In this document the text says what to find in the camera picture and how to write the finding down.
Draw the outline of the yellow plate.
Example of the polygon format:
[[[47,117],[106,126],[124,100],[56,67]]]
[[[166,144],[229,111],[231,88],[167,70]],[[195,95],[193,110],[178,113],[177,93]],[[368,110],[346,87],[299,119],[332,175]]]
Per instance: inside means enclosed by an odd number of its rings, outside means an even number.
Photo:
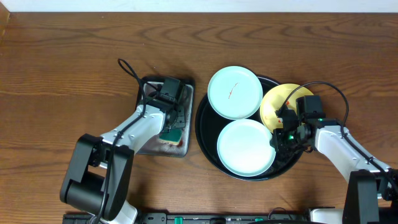
[[[282,119],[278,118],[275,112],[282,106],[282,103],[295,90],[298,84],[281,84],[269,90],[262,99],[260,106],[260,116],[265,127],[273,133],[277,128],[283,128]],[[305,87],[297,90],[286,102],[287,108],[297,112],[296,99],[302,96],[313,95],[313,93]]]

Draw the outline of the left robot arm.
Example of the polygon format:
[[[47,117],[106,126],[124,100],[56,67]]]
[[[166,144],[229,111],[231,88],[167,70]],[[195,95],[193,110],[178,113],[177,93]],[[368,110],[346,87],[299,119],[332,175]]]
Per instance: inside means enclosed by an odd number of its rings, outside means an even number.
[[[99,137],[76,142],[60,200],[88,212],[86,223],[134,223],[138,211],[126,200],[134,156],[153,138],[167,147],[189,139],[193,94],[142,96],[135,112]]]

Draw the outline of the green yellow sponge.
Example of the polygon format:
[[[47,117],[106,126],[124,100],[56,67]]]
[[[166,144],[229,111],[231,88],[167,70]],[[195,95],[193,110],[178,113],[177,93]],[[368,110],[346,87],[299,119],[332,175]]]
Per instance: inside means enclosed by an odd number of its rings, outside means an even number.
[[[170,129],[159,136],[159,142],[178,146],[182,143],[182,129]]]

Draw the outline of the light blue plate red blob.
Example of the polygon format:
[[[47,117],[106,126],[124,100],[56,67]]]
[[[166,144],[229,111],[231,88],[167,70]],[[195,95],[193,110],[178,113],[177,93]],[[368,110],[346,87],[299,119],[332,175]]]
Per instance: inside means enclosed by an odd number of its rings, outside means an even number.
[[[240,177],[254,177],[271,168],[276,151],[272,133],[260,122],[240,119],[227,124],[216,143],[221,163]]]

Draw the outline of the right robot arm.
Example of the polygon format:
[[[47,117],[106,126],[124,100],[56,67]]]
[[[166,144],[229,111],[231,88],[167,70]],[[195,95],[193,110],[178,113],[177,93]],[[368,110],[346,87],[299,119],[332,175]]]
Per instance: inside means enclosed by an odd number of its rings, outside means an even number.
[[[275,113],[283,124],[271,141],[277,152],[317,151],[348,183],[344,207],[313,208],[310,223],[397,223],[397,170],[365,150],[337,119],[283,108]]]

